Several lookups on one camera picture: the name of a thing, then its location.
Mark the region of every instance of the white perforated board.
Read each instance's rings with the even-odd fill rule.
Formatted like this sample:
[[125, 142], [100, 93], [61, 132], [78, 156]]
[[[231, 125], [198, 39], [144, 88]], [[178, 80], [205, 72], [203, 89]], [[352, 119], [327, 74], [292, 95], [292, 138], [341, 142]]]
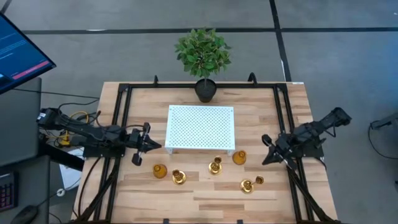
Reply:
[[235, 150], [234, 108], [170, 105], [165, 147]]

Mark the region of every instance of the monitor screen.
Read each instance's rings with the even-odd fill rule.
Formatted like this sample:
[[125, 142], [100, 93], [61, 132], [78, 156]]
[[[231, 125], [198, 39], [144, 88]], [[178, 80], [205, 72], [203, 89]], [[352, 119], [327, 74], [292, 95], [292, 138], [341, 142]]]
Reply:
[[0, 13], [0, 94], [55, 67], [55, 64]]

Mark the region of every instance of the brass candlestick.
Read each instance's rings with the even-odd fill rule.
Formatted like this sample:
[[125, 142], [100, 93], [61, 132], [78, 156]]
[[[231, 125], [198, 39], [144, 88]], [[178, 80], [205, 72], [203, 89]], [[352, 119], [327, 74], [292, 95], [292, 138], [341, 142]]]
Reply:
[[173, 182], [177, 185], [182, 185], [187, 180], [187, 176], [185, 175], [185, 173], [178, 169], [173, 170], [172, 174]]
[[236, 165], [243, 165], [246, 162], [246, 152], [244, 150], [235, 152], [232, 156], [232, 160]]
[[167, 175], [167, 168], [163, 164], [154, 165], [154, 176], [161, 179]]
[[256, 177], [256, 181], [253, 183], [251, 180], [244, 179], [241, 182], [241, 190], [245, 194], [250, 194], [254, 191], [254, 184], [264, 183], [264, 178], [261, 176]]
[[221, 166], [221, 157], [216, 156], [214, 158], [214, 162], [211, 162], [209, 164], [209, 172], [213, 175], [217, 175], [217, 174], [220, 174], [222, 170], [223, 170], [223, 167]]

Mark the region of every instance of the gray floor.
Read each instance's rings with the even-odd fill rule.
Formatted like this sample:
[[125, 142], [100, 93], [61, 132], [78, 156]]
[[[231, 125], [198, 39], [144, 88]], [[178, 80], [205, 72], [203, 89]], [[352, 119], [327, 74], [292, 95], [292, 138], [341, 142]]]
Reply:
[[[396, 0], [276, 0], [276, 5], [282, 28], [398, 27]], [[13, 0], [6, 15], [23, 30], [273, 27], [266, 0]], [[274, 33], [223, 35], [233, 46], [233, 63], [215, 80], [245, 80], [250, 72], [261, 81], [284, 80]], [[154, 75], [167, 81], [194, 80], [175, 60], [173, 44], [180, 36], [29, 37], [58, 65], [42, 75], [44, 90], [99, 96], [104, 81], [149, 81]], [[398, 112], [398, 32], [284, 33], [283, 38], [292, 80], [305, 82], [314, 118], [336, 106], [353, 118], [324, 145], [339, 219], [396, 223], [398, 161], [378, 156], [367, 131], [371, 121]], [[70, 101], [89, 100], [43, 95], [42, 106]], [[382, 153], [398, 157], [398, 140], [391, 128], [371, 135]], [[57, 190], [59, 170], [53, 167], [52, 189]], [[70, 192], [55, 198], [51, 211], [67, 221], [74, 197]]]

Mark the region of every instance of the wooden table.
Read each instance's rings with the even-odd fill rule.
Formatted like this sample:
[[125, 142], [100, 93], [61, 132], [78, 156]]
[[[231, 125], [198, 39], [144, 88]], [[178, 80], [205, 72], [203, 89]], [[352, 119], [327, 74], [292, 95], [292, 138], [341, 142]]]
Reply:
[[[119, 84], [106, 82], [103, 86], [98, 106], [102, 111], [99, 117], [102, 125], [111, 124]], [[295, 125], [311, 121], [304, 85], [288, 83], [287, 87]], [[282, 94], [280, 98], [286, 117]], [[193, 89], [134, 89], [127, 125], [149, 122], [152, 126], [151, 138], [164, 145], [169, 105], [202, 103]], [[238, 166], [225, 152], [220, 155], [223, 159], [223, 171], [220, 175], [213, 176], [208, 172], [208, 164], [219, 152], [175, 150], [170, 156], [162, 148], [143, 155], [143, 163], [137, 167], [131, 162], [136, 150], [126, 149], [119, 171], [113, 223], [162, 223], [164, 218], [169, 218], [171, 223], [236, 223], [239, 219], [243, 219], [244, 223], [295, 222], [285, 164], [261, 165], [268, 152], [268, 148], [261, 142], [261, 136], [267, 133], [276, 140], [280, 133], [272, 89], [220, 88], [213, 101], [206, 105], [234, 107], [236, 150], [247, 152], [247, 162]], [[123, 106], [122, 104], [119, 113], [119, 125]], [[289, 129], [287, 118], [284, 121]], [[94, 161], [91, 158], [85, 162], [78, 196]], [[306, 158], [303, 162], [311, 194], [326, 214], [337, 218], [325, 168], [315, 159]], [[153, 176], [154, 164], [167, 166], [169, 173], [165, 178], [159, 180]], [[86, 185], [82, 211], [97, 194], [102, 168], [103, 159], [94, 168]], [[185, 184], [175, 185], [172, 182], [173, 169], [185, 171]], [[240, 181], [254, 180], [257, 175], [264, 177], [264, 183], [257, 185], [252, 194], [243, 194], [239, 189]], [[302, 216], [306, 219], [303, 197], [299, 191], [298, 196]], [[101, 218], [105, 216], [108, 196], [105, 195], [104, 198]]]

